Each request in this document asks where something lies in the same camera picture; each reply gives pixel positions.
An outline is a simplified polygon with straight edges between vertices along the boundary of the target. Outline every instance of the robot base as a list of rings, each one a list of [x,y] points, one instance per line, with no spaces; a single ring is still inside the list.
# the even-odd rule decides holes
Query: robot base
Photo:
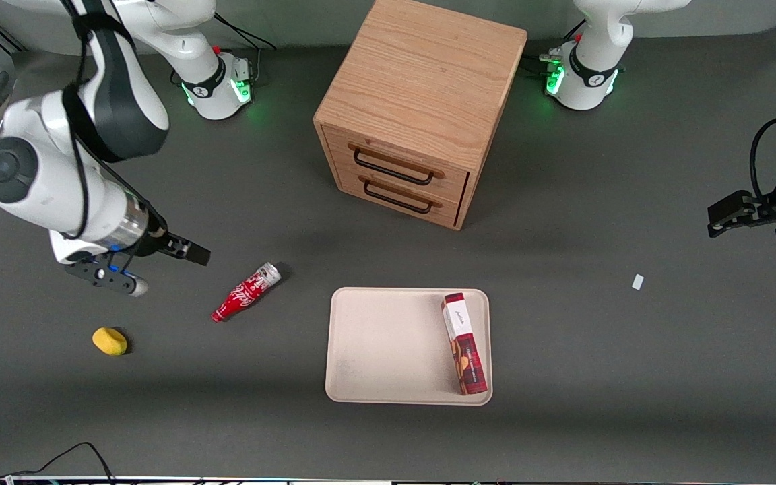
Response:
[[[567,55],[576,45],[575,41],[570,41],[550,49],[549,55],[542,56],[543,61],[550,63],[550,73],[547,77],[544,93],[556,98],[564,107],[571,110],[592,110],[597,108],[601,101],[604,101],[604,98],[612,92],[618,71],[616,70],[610,79],[601,79],[599,86],[586,86],[583,78],[575,73],[569,64],[562,61],[563,58],[567,58]]]
[[[253,98],[247,59],[239,59],[231,53],[219,53],[218,58],[225,64],[225,75],[212,94],[200,96],[200,92],[191,92],[182,84],[187,102],[197,109],[200,116],[209,120],[227,119]]]

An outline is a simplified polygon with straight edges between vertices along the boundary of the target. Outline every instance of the drawer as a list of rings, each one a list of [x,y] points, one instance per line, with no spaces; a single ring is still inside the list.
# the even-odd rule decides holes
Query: drawer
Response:
[[[413,193],[459,202],[468,180],[466,171],[435,166],[425,157],[412,156],[339,129],[323,127],[331,159],[338,171],[356,172],[371,181],[383,181]]]
[[[340,188],[345,193],[453,229],[459,202],[450,202],[385,181],[376,181],[373,177],[366,177],[357,172],[338,170],[337,175],[341,181]]]

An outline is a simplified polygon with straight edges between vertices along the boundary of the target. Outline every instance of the yellow sponge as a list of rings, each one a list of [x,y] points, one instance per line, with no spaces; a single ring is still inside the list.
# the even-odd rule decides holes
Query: yellow sponge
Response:
[[[95,346],[108,356],[120,356],[127,350],[127,338],[116,329],[101,327],[92,335]]]

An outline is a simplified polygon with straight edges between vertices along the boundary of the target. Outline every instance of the red and white box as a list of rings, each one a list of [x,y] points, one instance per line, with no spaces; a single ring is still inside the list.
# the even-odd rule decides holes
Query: red and white box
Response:
[[[447,337],[451,341],[453,362],[459,377],[459,392],[468,394],[484,393],[487,390],[484,367],[475,346],[472,335],[472,322],[469,319],[469,309],[465,306],[463,294],[447,295],[441,304]]]

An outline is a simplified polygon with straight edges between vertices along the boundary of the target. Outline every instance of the red bottle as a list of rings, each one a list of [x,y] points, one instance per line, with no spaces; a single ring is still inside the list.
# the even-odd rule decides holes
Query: red bottle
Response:
[[[247,278],[229,292],[227,300],[212,313],[212,320],[222,322],[235,313],[249,307],[265,290],[280,281],[280,271],[270,262],[262,265],[250,278]]]

